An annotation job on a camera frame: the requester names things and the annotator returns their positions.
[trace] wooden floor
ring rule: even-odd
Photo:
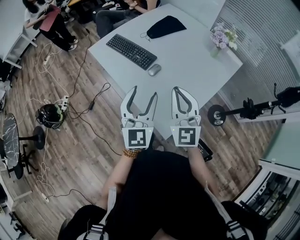
[[[94,24],[89,23],[86,27],[91,31],[92,42],[98,41]],[[86,31],[77,22],[70,23],[68,28],[79,37],[79,46],[70,53],[62,51],[57,54],[49,71],[71,94],[83,62],[85,49],[90,42]],[[47,43],[49,40],[40,35],[37,38],[38,48],[29,48],[21,61],[23,70],[16,73],[6,110],[12,112],[18,122],[22,120],[27,100],[48,99],[53,103],[65,95],[48,73],[37,72],[39,54]],[[42,58],[45,57],[48,47],[43,52]],[[89,106],[89,102],[105,82],[103,70],[88,54],[76,85],[75,95],[71,99],[77,111],[82,111]],[[93,111],[83,116],[118,153],[122,152],[124,146],[120,134],[121,101],[116,91],[110,88],[97,98]],[[234,117],[229,117],[222,127],[213,127],[208,122],[206,113],[208,108],[216,103],[225,105],[216,95],[201,109],[201,138],[214,152],[213,159],[207,165],[217,178],[222,197],[232,199],[257,172],[258,159],[268,146],[277,123],[268,121],[239,124]],[[31,135],[34,127],[38,125],[35,112],[40,107],[41,104],[35,100],[28,103],[25,109],[25,120],[18,126],[20,136]],[[159,144],[164,145],[167,150],[184,154],[174,147],[171,140],[163,141],[160,136],[157,136],[154,145]],[[37,151],[34,155],[33,162],[36,167],[43,161],[43,156],[43,150]],[[75,188],[89,200],[97,203],[101,188],[118,159],[119,156],[114,154],[107,144],[80,119],[72,120],[67,117],[60,131],[49,130],[48,132],[45,162],[51,169],[48,172],[48,182],[54,187],[56,195],[67,194],[70,189]],[[79,193],[72,192],[69,196],[50,197],[50,203],[46,203],[37,191],[37,173],[27,175],[26,179],[33,193],[26,198],[26,202],[16,208],[15,212],[35,238],[56,239],[64,219],[72,217],[88,202]],[[41,189],[46,194],[46,187],[41,186]]]

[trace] jeans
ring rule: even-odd
[[[40,32],[49,40],[51,40],[55,45],[60,47],[62,50],[69,51],[71,45],[74,42],[75,37],[71,35],[65,26],[63,17],[58,14],[52,27],[48,32],[41,30]]]
[[[103,38],[109,34],[112,30],[118,28],[124,23],[129,22],[131,19],[139,16],[136,10],[102,10],[96,15],[96,26],[99,37]]]

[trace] black keyboard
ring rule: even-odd
[[[157,59],[157,56],[119,34],[114,35],[112,39],[106,43],[106,45],[118,51],[144,70],[147,70]]]

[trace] black helmet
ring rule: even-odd
[[[47,128],[57,129],[63,123],[65,115],[58,105],[46,104],[37,110],[36,119]]]

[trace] flower vase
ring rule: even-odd
[[[220,51],[221,51],[221,48],[214,46],[214,48],[210,52],[211,57],[216,58]]]

